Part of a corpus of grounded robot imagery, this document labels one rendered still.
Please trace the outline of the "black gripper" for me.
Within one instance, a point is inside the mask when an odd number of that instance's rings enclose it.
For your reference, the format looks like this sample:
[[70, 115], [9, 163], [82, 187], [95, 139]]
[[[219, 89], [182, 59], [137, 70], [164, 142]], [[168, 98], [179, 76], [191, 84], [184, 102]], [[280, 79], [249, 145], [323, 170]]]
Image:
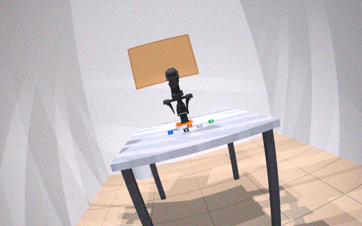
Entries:
[[[180, 90], [180, 87], [171, 89], [171, 91], [173, 91], [173, 92], [176, 92], [176, 90]], [[192, 95], [191, 93], [190, 93], [190, 94], [186, 94], [185, 96], [181, 96], [181, 99], [186, 99], [186, 108], [187, 108], [187, 111], [188, 111], [188, 104], [189, 104], [190, 98], [193, 98], [193, 95]], [[177, 99], [177, 100], [181, 100], [181, 99]], [[166, 100], [163, 101], [163, 104], [164, 104], [164, 105], [168, 105], [168, 106], [172, 109], [173, 113], [175, 114], [171, 102], [174, 102], [174, 101], [177, 101], [177, 100], [173, 100], [173, 99], [170, 99], [170, 100], [169, 100], [169, 99], [166, 99]]]

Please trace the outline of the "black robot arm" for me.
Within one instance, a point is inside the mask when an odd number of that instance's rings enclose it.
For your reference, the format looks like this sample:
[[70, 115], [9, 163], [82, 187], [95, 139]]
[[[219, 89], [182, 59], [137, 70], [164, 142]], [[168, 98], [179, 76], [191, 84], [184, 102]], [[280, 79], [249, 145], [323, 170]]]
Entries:
[[[169, 68], [165, 72], [166, 80], [169, 81], [168, 85], [170, 89], [178, 88], [179, 87], [179, 74], [178, 71], [175, 70], [175, 68]], [[171, 91], [171, 96], [173, 100], [181, 99], [181, 96], [183, 96], [182, 90], [176, 90], [176, 92]], [[185, 106], [185, 103], [183, 103], [182, 99], [177, 100], [177, 114], [180, 116], [181, 124], [189, 122], [187, 114], [189, 114], [189, 111], [187, 111], [187, 108]]]

